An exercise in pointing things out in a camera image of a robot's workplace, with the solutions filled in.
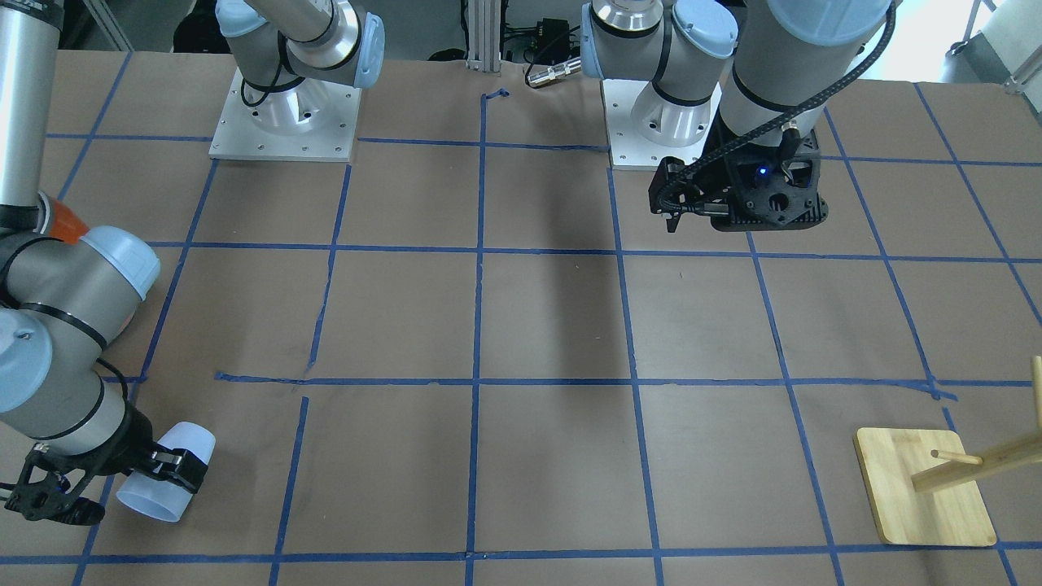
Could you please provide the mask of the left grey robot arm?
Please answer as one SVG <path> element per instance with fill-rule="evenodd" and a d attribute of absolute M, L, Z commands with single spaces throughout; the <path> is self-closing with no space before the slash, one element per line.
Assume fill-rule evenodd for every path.
<path fill-rule="evenodd" d="M 659 145 L 648 207 L 719 231 L 807 230 L 829 218 L 815 126 L 887 48 L 896 1 L 592 1 L 584 74 L 641 81 L 632 121 Z"/>

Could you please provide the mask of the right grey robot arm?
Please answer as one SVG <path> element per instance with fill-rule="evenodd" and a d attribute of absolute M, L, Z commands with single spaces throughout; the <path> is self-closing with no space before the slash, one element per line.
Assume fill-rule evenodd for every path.
<path fill-rule="evenodd" d="M 2 421 L 34 442 L 2 500 L 30 519 L 81 500 L 94 477 L 138 471 L 197 493 L 208 470 L 200 453 L 155 442 L 125 388 L 94 371 L 160 262 L 40 190 L 63 16 L 63 1 L 2 4 Z M 349 1 L 220 1 L 218 22 L 256 105 L 306 79 L 379 78 L 383 23 Z"/>

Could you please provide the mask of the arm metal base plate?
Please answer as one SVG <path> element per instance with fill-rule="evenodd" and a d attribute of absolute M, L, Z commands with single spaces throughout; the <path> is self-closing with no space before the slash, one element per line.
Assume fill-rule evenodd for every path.
<path fill-rule="evenodd" d="M 254 162 L 349 163 L 357 129 L 362 90 L 305 79 L 286 92 L 272 93 L 257 107 L 244 103 L 260 92 L 234 72 L 230 92 L 208 154 L 217 160 Z"/>
<path fill-rule="evenodd" d="M 667 156 L 686 164 L 699 158 L 721 90 L 715 86 L 706 103 L 683 107 L 663 100 L 648 81 L 604 79 L 602 97 L 611 163 L 622 170 L 654 171 Z"/>

